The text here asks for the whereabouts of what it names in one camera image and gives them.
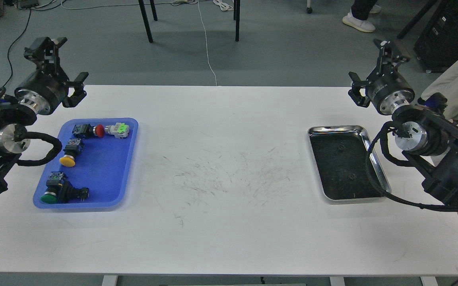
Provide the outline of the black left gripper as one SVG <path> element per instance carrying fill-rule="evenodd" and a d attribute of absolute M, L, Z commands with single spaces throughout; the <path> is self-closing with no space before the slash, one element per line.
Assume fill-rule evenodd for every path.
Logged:
<path fill-rule="evenodd" d="M 87 95 L 84 81 L 89 72 L 81 72 L 69 81 L 60 66 L 59 49 L 66 42 L 66 37 L 40 37 L 24 49 L 24 58 L 34 63 L 36 70 L 16 87 L 14 94 L 20 103 L 35 105 L 37 114 L 50 115 L 60 103 L 65 108 L 74 108 Z M 67 96 L 69 88 L 74 89 L 71 96 Z"/>

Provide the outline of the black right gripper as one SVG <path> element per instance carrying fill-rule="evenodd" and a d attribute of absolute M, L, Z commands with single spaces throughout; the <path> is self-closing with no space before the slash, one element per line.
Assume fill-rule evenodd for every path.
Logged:
<path fill-rule="evenodd" d="M 379 78 L 375 81 L 361 80 L 357 73 L 350 71 L 351 89 L 348 95 L 359 107 L 367 108 L 372 102 L 379 114 L 392 115 L 398 107 L 411 103 L 415 98 L 405 78 L 400 74 L 392 74 L 411 58 L 403 54 L 392 41 L 374 39 L 373 43 L 379 49 L 373 75 Z M 367 89 L 367 96 L 361 93 L 361 89 Z"/>

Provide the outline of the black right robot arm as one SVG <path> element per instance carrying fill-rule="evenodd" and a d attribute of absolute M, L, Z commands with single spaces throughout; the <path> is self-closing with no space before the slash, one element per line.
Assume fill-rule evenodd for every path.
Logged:
<path fill-rule="evenodd" d="M 391 41 L 374 39 L 379 50 L 376 67 L 360 79 L 349 72 L 354 103 L 373 105 L 381 115 L 391 116 L 371 141 L 364 157 L 365 172 L 377 192 L 394 202 L 436 212 L 458 213 L 458 125 L 444 116 L 447 99 L 434 93 L 414 103 L 415 93 L 399 73 L 398 67 L 409 61 Z M 440 205 L 415 203 L 393 195 L 372 177 L 369 163 L 376 143 L 384 157 L 402 167 L 414 167 L 424 180 L 425 193 Z"/>

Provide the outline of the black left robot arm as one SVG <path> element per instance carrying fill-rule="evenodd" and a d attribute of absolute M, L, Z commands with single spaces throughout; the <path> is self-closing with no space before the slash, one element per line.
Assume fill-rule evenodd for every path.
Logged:
<path fill-rule="evenodd" d="M 59 105 L 76 107 L 87 95 L 87 72 L 74 80 L 60 66 L 59 49 L 66 37 L 37 38 L 24 49 L 24 58 L 36 69 L 14 91 L 0 87 L 0 194 L 8 189 L 5 176 L 14 165 L 40 166 L 52 161 L 62 150 L 59 139 L 27 130 L 38 115 L 51 115 Z"/>

